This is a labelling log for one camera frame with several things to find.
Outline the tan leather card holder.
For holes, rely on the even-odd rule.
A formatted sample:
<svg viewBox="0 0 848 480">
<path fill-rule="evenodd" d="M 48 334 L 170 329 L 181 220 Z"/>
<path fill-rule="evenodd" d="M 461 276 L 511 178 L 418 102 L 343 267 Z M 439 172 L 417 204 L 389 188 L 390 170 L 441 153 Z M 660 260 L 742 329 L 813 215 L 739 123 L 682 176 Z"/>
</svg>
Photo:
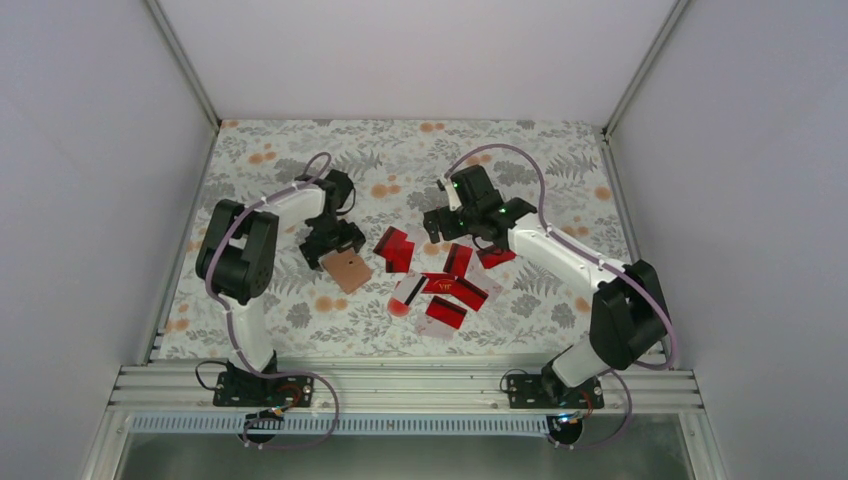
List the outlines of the tan leather card holder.
<svg viewBox="0 0 848 480">
<path fill-rule="evenodd" d="M 373 275 L 372 269 L 353 249 L 328 254 L 321 266 L 345 294 L 352 294 L 367 284 Z"/>
</svg>

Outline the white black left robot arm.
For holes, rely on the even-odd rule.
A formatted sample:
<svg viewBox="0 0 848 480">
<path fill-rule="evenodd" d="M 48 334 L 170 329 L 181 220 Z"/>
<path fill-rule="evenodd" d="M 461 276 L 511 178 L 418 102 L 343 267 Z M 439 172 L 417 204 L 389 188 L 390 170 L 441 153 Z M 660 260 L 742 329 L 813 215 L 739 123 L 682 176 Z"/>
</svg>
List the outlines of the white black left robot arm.
<svg viewBox="0 0 848 480">
<path fill-rule="evenodd" d="M 213 209 L 195 272 L 223 308 L 232 344 L 228 367 L 243 373 L 238 390 L 252 404 L 266 404 L 278 391 L 276 352 L 264 310 L 254 304 L 271 283 L 279 231 L 308 227 L 299 251 L 310 269 L 320 271 L 323 261 L 357 254 L 365 244 L 360 228 L 341 217 L 355 197 L 349 175 L 332 169 L 323 176 L 302 174 L 252 205 L 224 199 Z"/>
</svg>

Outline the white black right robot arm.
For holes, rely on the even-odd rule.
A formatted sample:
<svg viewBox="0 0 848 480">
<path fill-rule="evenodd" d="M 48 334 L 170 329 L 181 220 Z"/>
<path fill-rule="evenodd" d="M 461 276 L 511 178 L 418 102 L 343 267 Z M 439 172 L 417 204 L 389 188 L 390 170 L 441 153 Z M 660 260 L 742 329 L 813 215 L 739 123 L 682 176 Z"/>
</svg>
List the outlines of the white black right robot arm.
<svg viewBox="0 0 848 480">
<path fill-rule="evenodd" d="M 449 170 L 438 185 L 448 203 L 424 215 L 432 239 L 488 241 L 550 272 L 587 302 L 587 336 L 541 369 L 541 391 L 552 406 L 567 406 L 586 381 L 624 370 L 650 347 L 674 338 L 658 275 L 649 263 L 625 264 L 566 236 L 546 220 L 542 202 L 505 199 L 479 165 Z"/>
</svg>

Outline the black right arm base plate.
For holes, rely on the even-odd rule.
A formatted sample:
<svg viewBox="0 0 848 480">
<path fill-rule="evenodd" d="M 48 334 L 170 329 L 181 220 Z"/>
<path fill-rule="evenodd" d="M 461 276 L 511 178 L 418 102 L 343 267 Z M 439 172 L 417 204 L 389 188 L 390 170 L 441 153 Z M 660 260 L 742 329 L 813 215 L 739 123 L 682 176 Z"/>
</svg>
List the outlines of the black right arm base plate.
<svg viewBox="0 0 848 480">
<path fill-rule="evenodd" d="M 598 378 L 577 387 L 558 380 L 548 382 L 541 374 L 510 373 L 502 378 L 501 391 L 512 409 L 601 409 L 605 406 Z"/>
</svg>

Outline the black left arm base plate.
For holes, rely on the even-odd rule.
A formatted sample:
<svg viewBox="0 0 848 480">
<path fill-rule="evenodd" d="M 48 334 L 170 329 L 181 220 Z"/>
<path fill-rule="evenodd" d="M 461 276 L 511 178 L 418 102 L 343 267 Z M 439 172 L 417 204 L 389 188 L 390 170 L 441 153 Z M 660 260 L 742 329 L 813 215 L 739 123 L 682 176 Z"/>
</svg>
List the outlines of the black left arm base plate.
<svg viewBox="0 0 848 480">
<path fill-rule="evenodd" d="M 241 370 L 218 376 L 212 403 L 216 407 L 310 407 L 314 379 L 286 376 L 264 379 Z"/>
</svg>

